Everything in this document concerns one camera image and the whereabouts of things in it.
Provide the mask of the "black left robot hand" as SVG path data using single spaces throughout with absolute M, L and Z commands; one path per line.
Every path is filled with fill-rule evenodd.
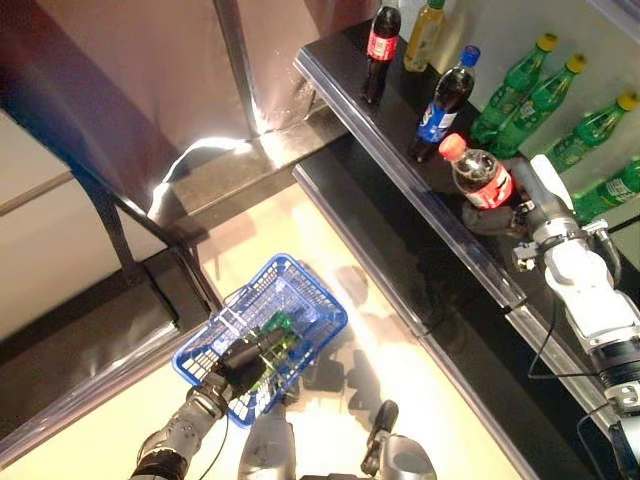
M 289 333 L 285 327 L 277 327 L 258 336 L 237 339 L 214 363 L 196 390 L 225 403 L 244 395 L 266 370 L 262 356 Z

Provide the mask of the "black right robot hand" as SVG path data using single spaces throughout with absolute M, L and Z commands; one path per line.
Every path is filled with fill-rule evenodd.
M 461 218 L 470 231 L 527 238 L 554 219 L 575 220 L 569 192 L 546 155 L 538 154 L 531 160 L 518 156 L 502 164 L 513 180 L 513 193 L 505 205 L 490 210 L 480 210 L 465 201 Z

